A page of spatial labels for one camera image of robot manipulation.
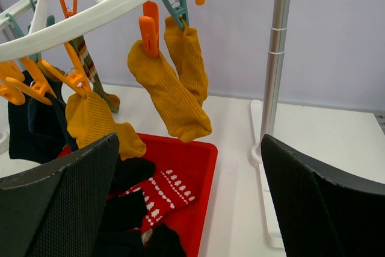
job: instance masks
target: red basket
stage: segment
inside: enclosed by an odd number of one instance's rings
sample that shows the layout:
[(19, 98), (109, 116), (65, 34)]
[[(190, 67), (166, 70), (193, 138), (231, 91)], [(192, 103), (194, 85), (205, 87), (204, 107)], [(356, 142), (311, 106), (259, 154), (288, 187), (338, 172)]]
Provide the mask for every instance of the red basket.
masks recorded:
[(179, 168), (198, 185), (198, 198), (193, 203), (167, 214), (162, 221), (175, 230), (188, 257), (198, 256), (203, 225), (214, 177), (218, 150), (213, 144), (192, 141), (183, 143), (175, 138), (139, 134), (147, 146), (143, 156), (157, 169)]

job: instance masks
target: mustard yellow sock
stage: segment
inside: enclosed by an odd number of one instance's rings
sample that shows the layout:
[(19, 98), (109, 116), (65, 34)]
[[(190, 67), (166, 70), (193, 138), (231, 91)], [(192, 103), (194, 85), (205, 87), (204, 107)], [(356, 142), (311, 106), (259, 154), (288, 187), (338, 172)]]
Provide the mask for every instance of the mustard yellow sock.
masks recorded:
[(179, 82), (161, 52), (159, 57), (149, 58), (143, 41), (138, 40), (128, 53), (128, 68), (149, 92), (170, 135), (186, 142), (212, 132), (209, 117)]
[(198, 32), (189, 27), (182, 19), (185, 30), (182, 31), (169, 16), (165, 19), (164, 40), (170, 57), (175, 64), (179, 81), (197, 100), (200, 106), (207, 99), (209, 79), (205, 72)]
[(129, 123), (116, 123), (107, 103), (96, 93), (86, 98), (73, 94), (66, 106), (67, 130), (76, 139), (79, 148), (116, 132), (119, 138), (119, 154), (122, 160), (143, 156), (146, 145)]

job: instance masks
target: wall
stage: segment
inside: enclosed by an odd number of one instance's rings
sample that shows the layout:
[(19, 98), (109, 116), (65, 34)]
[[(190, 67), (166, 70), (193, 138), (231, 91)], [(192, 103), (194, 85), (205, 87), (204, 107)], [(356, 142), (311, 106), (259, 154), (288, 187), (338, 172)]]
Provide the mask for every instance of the wall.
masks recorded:
[[(1, 0), (8, 7), (18, 0)], [(157, 0), (161, 19), (167, 11)], [(200, 34), (211, 93), (263, 98), (274, 0), (189, 0), (191, 25)], [(51, 13), (62, 19), (58, 0)], [(79, 9), (94, 4), (79, 0)], [(140, 37), (141, 8), (85, 38), (102, 81), (135, 85), (126, 66)], [(385, 0), (292, 0), (280, 100), (364, 110), (385, 110)], [(22, 27), (32, 14), (21, 17)], [(163, 42), (161, 49), (167, 51)], [(62, 46), (43, 53), (70, 66)]]

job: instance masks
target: red and white patterned sock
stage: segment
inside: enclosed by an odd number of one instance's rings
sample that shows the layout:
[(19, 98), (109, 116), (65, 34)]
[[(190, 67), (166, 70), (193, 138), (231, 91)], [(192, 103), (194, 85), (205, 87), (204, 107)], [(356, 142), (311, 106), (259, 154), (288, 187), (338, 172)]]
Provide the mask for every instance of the red and white patterned sock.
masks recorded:
[(143, 218), (140, 231), (145, 233), (171, 210), (179, 209), (196, 198), (196, 184), (175, 169), (155, 172), (152, 178), (139, 183), (124, 194), (143, 191), (147, 215)]

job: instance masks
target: metal pole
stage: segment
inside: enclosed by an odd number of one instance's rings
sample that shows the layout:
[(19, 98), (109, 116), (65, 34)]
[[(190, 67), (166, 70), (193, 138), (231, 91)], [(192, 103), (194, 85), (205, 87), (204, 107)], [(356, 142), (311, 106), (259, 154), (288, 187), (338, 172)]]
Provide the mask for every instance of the metal pole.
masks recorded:
[(283, 57), (285, 55), (289, 6), (290, 0), (274, 0), (273, 24), (271, 25), (270, 47), (267, 60), (260, 142), (265, 134), (272, 135), (274, 132)]

